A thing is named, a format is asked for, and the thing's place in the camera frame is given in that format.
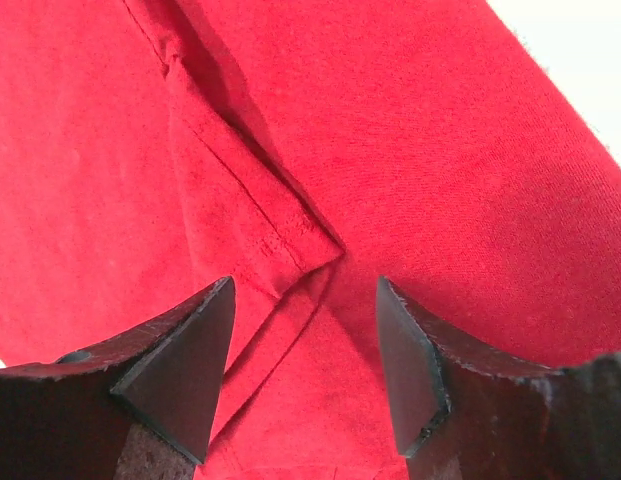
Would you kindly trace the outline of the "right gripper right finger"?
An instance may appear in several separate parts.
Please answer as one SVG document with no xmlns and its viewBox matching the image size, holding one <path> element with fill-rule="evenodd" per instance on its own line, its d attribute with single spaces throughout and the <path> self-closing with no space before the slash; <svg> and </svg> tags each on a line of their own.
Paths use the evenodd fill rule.
<svg viewBox="0 0 621 480">
<path fill-rule="evenodd" d="M 553 369 L 496 349 L 381 278 L 396 447 L 413 479 L 621 479 L 621 352 Z"/>
</svg>

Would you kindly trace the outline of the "red t-shirt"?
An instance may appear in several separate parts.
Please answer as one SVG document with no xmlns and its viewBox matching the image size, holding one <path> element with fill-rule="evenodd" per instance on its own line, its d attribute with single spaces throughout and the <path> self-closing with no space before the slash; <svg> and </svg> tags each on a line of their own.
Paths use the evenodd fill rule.
<svg viewBox="0 0 621 480">
<path fill-rule="evenodd" d="M 374 303 L 621 350 L 621 169 L 483 1 L 0 1 L 0 358 L 223 276 L 202 479 L 402 479 Z"/>
</svg>

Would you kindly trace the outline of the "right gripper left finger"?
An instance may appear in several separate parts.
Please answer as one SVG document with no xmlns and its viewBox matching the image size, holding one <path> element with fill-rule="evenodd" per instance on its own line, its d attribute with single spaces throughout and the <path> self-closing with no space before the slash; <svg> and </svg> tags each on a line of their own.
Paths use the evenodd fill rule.
<svg viewBox="0 0 621 480">
<path fill-rule="evenodd" d="M 205 461 L 235 317 L 225 277 L 50 363 L 0 369 L 0 479 L 190 479 Z"/>
</svg>

